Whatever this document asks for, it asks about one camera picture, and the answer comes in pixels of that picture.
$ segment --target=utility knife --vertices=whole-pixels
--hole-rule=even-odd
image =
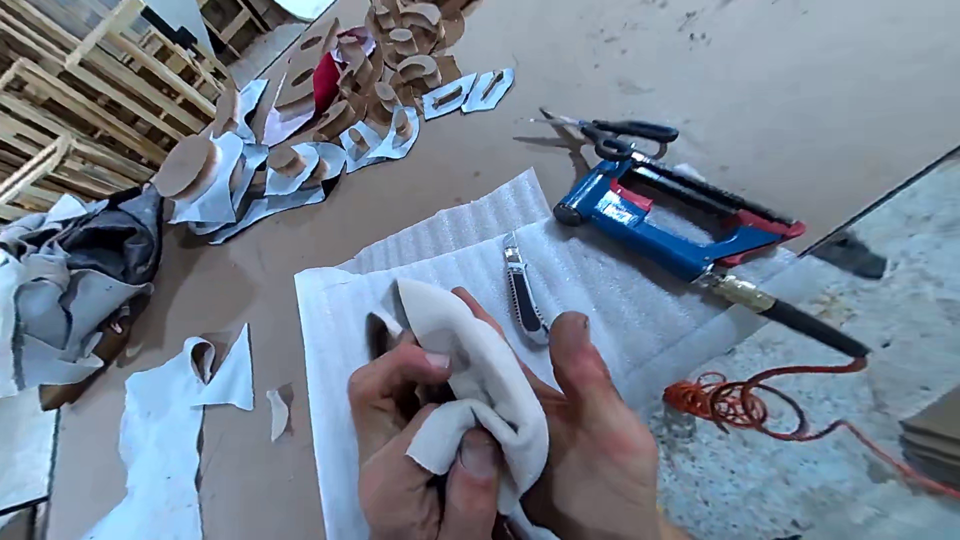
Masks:
[[[540,315],[540,310],[530,292],[530,280],[527,278],[527,265],[520,257],[516,246],[516,236],[512,231],[503,238],[503,257],[507,259],[507,281],[514,293],[514,312],[520,329],[538,345],[550,342],[550,329]]]

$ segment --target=red fabric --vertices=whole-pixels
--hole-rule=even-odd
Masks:
[[[330,53],[326,53],[313,72],[313,100],[317,105],[314,114],[323,114],[334,98],[337,97],[337,81],[340,80],[340,71],[337,69],[337,62],[333,60]]]

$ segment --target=black scissor handle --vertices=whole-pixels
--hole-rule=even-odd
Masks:
[[[594,120],[591,122],[593,127],[598,130],[614,133],[617,135],[638,136],[653,140],[660,144],[666,144],[677,140],[680,132],[676,128],[643,122],[641,120],[624,120],[621,122],[608,122],[606,120]]]
[[[597,156],[608,161],[626,161],[633,157],[636,148],[632,142],[618,138],[602,137],[593,145]]]

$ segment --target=orange cord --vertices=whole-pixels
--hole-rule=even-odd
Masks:
[[[837,428],[844,427],[853,433],[864,446],[870,449],[883,462],[897,469],[908,483],[913,482],[932,493],[946,495],[960,500],[960,491],[943,485],[918,473],[910,466],[900,463],[884,452],[867,438],[857,427],[846,420],[835,420],[825,429],[809,433],[809,424],[800,405],[793,398],[778,389],[761,384],[764,380],[779,375],[800,373],[854,373],[867,367],[867,358],[858,357],[843,366],[792,366],[768,369],[745,381],[727,382],[727,378],[717,372],[706,372],[696,381],[681,380],[663,390],[663,400],[670,406],[692,414],[704,420],[710,420],[723,432],[729,432],[727,426],[742,430],[757,430],[781,441],[806,442],[827,436]],[[713,377],[714,381],[706,382]],[[784,400],[797,413],[797,427],[790,432],[768,430],[764,424],[768,418],[767,405],[753,394],[759,388]]]

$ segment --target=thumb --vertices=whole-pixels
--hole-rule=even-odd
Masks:
[[[557,384],[577,405],[622,402],[610,370],[590,341],[589,319],[583,313],[561,313],[550,328],[550,361]]]
[[[486,430],[464,433],[446,481],[444,522],[437,540],[490,540],[502,461],[499,445]]]
[[[583,313],[562,313],[550,328],[550,360],[557,383],[577,413],[581,430],[609,457],[656,454],[650,431],[620,398],[610,370],[590,341]]]

